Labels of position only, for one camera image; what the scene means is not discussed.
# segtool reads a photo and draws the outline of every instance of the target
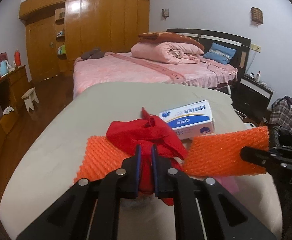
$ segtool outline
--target gray slippers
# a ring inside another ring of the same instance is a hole
[[[91,51],[88,52],[84,52],[81,56],[82,60],[86,60],[86,59],[97,59],[97,58],[102,58],[105,56],[104,52],[101,52],[100,48],[94,48]]]

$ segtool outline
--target wall socket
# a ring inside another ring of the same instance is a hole
[[[256,51],[256,52],[261,52],[261,47],[260,46],[257,46],[255,44],[251,44],[250,45],[250,49]]]

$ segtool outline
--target white tablecloth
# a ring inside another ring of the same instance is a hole
[[[151,114],[208,99],[216,133],[244,130],[231,98],[199,87],[147,83],[102,83],[86,89],[71,102],[34,142],[12,175],[0,204],[0,219],[16,239],[36,217],[73,183],[82,163],[87,139],[105,135],[112,121],[140,118],[144,106]],[[279,238],[281,208],[269,174],[237,178],[238,198]],[[173,207],[154,199],[146,208],[122,208],[118,239],[175,239]]]

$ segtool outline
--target red thermos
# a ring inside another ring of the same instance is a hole
[[[16,67],[21,66],[22,65],[22,63],[21,63],[21,54],[19,54],[18,49],[15,51],[14,57],[15,57]]]

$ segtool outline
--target orange foam net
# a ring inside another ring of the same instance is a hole
[[[191,176],[241,176],[266,173],[265,168],[243,161],[240,150],[249,146],[267,150],[268,128],[195,137],[185,159],[184,171]]]
[[[129,157],[129,154],[116,148],[106,137],[92,136],[88,139],[85,157],[74,183],[82,178],[89,181],[103,179],[111,171],[119,169],[123,160]]]

